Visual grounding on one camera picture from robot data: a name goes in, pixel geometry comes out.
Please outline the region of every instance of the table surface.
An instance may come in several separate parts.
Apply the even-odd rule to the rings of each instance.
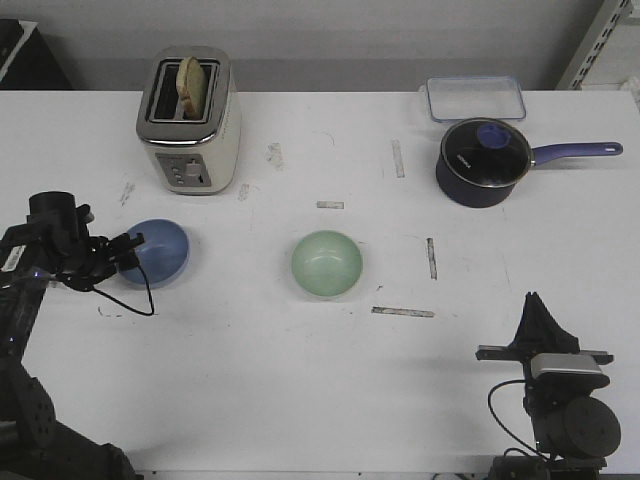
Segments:
[[[0,92],[5,228],[24,221],[30,195],[62,190],[91,205],[93,235],[160,217],[191,242],[186,270],[155,290],[152,318],[49,288],[24,363],[61,422],[138,469],[486,471],[515,446],[488,390],[521,368],[474,354],[508,344],[537,291],[583,349],[615,355],[611,385],[594,393],[623,430],[606,472],[640,471],[640,117],[628,93],[525,92],[517,125],[532,146],[619,141],[625,152],[536,167],[480,210],[437,185],[446,126],[429,120],[422,93],[239,96],[234,180],[193,197],[165,190],[146,157],[139,92]],[[351,236],[365,262],[334,300],[311,298],[289,270],[296,242],[320,229]],[[144,306],[121,278],[102,287]],[[521,400],[506,387],[496,409],[532,442]]]

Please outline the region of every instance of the bread slice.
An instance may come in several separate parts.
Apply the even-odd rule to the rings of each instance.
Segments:
[[[189,120],[200,120],[207,98],[207,77],[195,57],[187,57],[180,62],[176,90],[185,116]]]

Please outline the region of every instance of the green bowl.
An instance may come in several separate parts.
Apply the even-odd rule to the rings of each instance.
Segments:
[[[304,237],[291,257],[296,282],[309,293],[333,297],[349,290],[362,273],[362,254],[346,235],[330,230]]]

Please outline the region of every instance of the purple handle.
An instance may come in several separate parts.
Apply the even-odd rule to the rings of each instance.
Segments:
[[[561,157],[600,157],[620,155],[618,142],[558,143],[533,149],[533,165],[542,165]]]

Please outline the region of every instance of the blue saucepan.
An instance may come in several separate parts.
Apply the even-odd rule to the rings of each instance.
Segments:
[[[483,208],[507,198],[532,166],[561,157],[620,155],[617,142],[560,143],[531,148],[511,125],[470,118],[453,125],[440,144],[436,178],[454,201]]]

